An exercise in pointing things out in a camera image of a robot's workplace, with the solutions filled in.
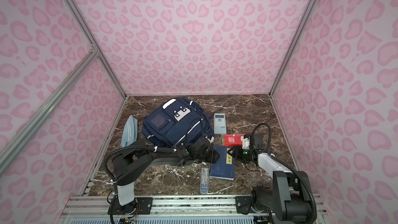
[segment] transparent plastic box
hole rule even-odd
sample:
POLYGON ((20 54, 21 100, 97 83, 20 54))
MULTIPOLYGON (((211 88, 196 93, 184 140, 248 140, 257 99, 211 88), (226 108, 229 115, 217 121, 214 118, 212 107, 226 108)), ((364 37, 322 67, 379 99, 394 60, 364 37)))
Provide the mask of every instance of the transparent plastic box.
POLYGON ((202 168, 200 179, 200 193, 208 194, 209 192, 209 168, 202 168))

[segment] red packet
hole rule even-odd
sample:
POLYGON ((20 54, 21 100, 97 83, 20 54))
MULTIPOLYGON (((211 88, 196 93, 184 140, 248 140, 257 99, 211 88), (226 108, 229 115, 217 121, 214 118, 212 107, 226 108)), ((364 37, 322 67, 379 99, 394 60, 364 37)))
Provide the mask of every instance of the red packet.
POLYGON ((242 145, 244 134, 225 134, 222 136, 224 146, 242 145))

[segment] diagonal metal beam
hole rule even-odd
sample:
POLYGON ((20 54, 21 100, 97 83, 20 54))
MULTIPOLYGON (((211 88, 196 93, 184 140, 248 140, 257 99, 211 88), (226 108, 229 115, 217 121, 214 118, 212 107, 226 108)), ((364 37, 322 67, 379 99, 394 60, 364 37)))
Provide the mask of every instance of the diagonal metal beam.
POLYGON ((281 82, 283 73, 286 70, 287 65, 289 64, 289 61, 294 53, 294 50, 296 49, 297 44, 300 41, 300 38, 305 30, 305 26, 307 22, 310 20, 312 13, 314 12, 314 9, 316 8, 316 4, 318 3, 319 0, 308 0, 307 5, 304 9, 304 12, 302 14, 302 17, 300 19, 300 22, 298 23, 296 32, 293 35, 292 41, 289 44, 289 47, 287 49, 286 55, 283 58, 283 62, 281 67, 279 68, 279 71, 276 75, 275 81, 271 87, 271 90, 269 92, 269 96, 272 98, 274 95, 279 83, 281 82))
POLYGON ((92 61, 98 57, 96 49, 84 58, 84 60, 77 66, 73 72, 64 80, 58 89, 51 95, 49 99, 37 110, 35 116, 29 120, 24 129, 10 141, 10 144, 5 151, 0 155, 0 177, 17 158, 19 153, 24 149, 30 139, 46 122, 47 118, 61 103, 63 98, 68 94, 70 89, 75 85, 87 68, 91 65, 92 61))
POLYGON ((117 87, 118 91, 122 95, 123 98, 126 97, 126 92, 124 91, 121 83, 117 79, 115 73, 113 72, 111 66, 109 65, 108 61, 105 58, 104 53, 101 50, 101 47, 98 45, 96 39, 94 38, 94 35, 92 34, 90 28, 88 27, 87 22, 84 20, 84 17, 79 10, 79 8, 76 5, 76 2, 74 0, 64 0, 65 4, 69 8, 69 11, 71 12, 72 16, 76 20, 77 24, 79 27, 82 29, 83 34, 87 38, 87 40, 91 43, 92 47, 95 47, 99 51, 99 57, 101 58, 101 62, 103 66, 105 67, 106 72, 108 73, 109 77, 111 78, 112 82, 115 84, 117 87))

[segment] blue book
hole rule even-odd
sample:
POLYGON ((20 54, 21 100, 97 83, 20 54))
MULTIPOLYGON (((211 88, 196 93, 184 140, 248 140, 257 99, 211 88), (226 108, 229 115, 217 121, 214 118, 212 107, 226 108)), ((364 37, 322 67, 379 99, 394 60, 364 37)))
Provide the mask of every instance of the blue book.
POLYGON ((234 180, 235 161, 234 158, 227 154, 228 146, 214 145, 213 149, 220 154, 220 158, 216 163, 210 165, 210 177, 234 180))

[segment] pink heart pattern wallpaper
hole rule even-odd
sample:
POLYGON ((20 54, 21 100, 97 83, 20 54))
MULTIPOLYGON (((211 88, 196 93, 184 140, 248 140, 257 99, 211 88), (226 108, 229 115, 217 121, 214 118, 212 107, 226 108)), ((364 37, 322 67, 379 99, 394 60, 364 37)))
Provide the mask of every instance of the pink heart pattern wallpaper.
POLYGON ((0 0, 0 153, 87 55, 62 0, 0 0))
POLYGON ((0 222, 55 224, 83 187, 122 98, 94 60, 0 177, 0 222))
POLYGON ((268 93, 308 0, 75 0, 125 91, 268 93))
POLYGON ((320 0, 274 97, 335 224, 398 223, 398 0, 320 0))

